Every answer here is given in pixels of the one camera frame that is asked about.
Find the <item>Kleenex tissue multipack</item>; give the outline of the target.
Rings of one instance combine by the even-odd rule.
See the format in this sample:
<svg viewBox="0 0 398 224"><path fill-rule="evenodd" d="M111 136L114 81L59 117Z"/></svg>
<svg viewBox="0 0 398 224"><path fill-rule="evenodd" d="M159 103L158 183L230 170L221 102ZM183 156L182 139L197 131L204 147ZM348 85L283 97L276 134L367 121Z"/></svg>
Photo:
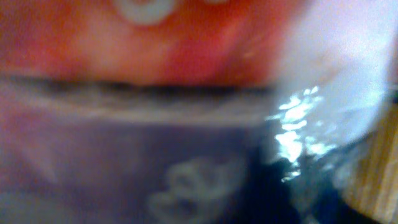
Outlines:
<svg viewBox="0 0 398 224"><path fill-rule="evenodd" d="M385 113L397 2L2 1L2 223L307 223Z"/></svg>

